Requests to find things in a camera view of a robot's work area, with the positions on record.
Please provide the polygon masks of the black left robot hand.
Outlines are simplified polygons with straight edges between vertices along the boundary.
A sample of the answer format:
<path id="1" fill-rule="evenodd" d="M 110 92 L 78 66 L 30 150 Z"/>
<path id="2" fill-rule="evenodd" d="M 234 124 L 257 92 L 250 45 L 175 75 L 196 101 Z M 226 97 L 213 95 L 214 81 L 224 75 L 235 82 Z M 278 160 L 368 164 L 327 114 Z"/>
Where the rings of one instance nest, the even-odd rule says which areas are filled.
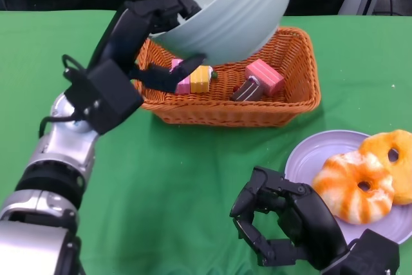
<path id="1" fill-rule="evenodd" d="M 204 63 L 205 54 L 191 55 L 174 70 L 154 64 L 142 70 L 135 64 L 135 59 L 151 34 L 173 30 L 179 25 L 179 15 L 190 19 L 200 10 L 195 0 L 126 1 L 117 10 L 97 44 L 88 69 L 109 59 L 130 79 L 140 80 L 146 88 L 175 92 L 178 83 Z"/>

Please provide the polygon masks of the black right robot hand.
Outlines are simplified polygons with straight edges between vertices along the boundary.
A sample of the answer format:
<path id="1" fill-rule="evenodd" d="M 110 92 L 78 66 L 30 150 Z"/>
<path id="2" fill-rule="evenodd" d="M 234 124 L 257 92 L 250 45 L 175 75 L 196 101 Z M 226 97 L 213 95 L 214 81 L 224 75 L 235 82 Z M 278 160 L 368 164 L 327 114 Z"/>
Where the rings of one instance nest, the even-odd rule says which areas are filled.
<path id="1" fill-rule="evenodd" d="M 253 225 L 256 212 L 275 212 L 286 238 L 265 238 Z M 256 253 L 262 267 L 287 266 L 305 260 L 323 271 L 350 251 L 336 219 L 314 189 L 308 184 L 291 182 L 268 168 L 253 168 L 230 217 L 239 238 Z"/>

